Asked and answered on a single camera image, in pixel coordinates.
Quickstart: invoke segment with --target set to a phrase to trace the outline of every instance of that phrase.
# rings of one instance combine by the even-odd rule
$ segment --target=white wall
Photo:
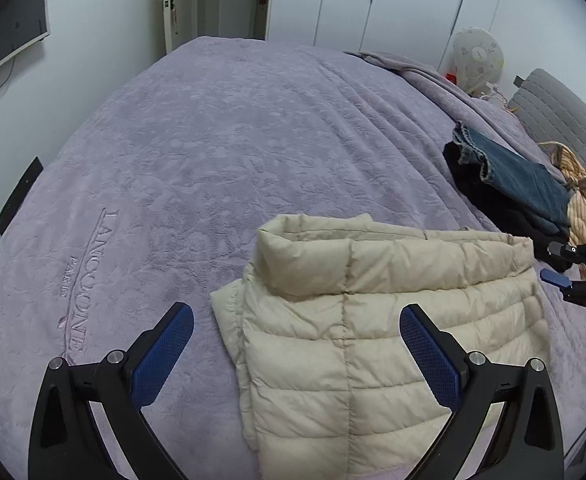
[[[500,0],[490,32],[504,52],[498,85],[507,97],[516,75],[540,67],[586,103],[584,0]]]
[[[0,91],[0,210],[35,156],[46,166],[109,94],[164,53],[159,0],[48,0],[48,15],[51,35],[17,57]]]

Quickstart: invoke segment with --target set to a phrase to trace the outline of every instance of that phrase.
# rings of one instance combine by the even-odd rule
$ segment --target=bed
[[[26,478],[51,357],[101,360],[184,301],[193,338],[144,414],[189,478],[257,480],[209,301],[241,275],[255,230],[297,212],[497,230],[454,187],[442,156],[454,120],[548,165],[514,116],[432,79],[314,47],[199,38],[116,92],[0,241],[0,459],[14,478]],[[543,287],[566,449],[586,425],[586,310]],[[370,478],[401,479],[406,467]]]

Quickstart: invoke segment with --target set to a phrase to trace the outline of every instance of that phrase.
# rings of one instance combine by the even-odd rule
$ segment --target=white wardrobe
[[[377,50],[446,72],[451,37],[491,26],[499,0],[270,0],[266,38],[335,50]]]

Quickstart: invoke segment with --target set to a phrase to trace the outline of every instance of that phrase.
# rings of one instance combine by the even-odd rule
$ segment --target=beige puffer jacket
[[[501,233],[423,231],[369,215],[263,225],[243,279],[211,302],[264,478],[343,479],[423,455],[450,412],[399,336],[407,304],[467,351],[548,362],[533,263],[531,240]]]

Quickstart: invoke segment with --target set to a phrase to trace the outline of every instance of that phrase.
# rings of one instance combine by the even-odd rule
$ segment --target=gray headboard
[[[535,142],[562,142],[586,167],[586,104],[560,81],[537,68],[508,106]]]

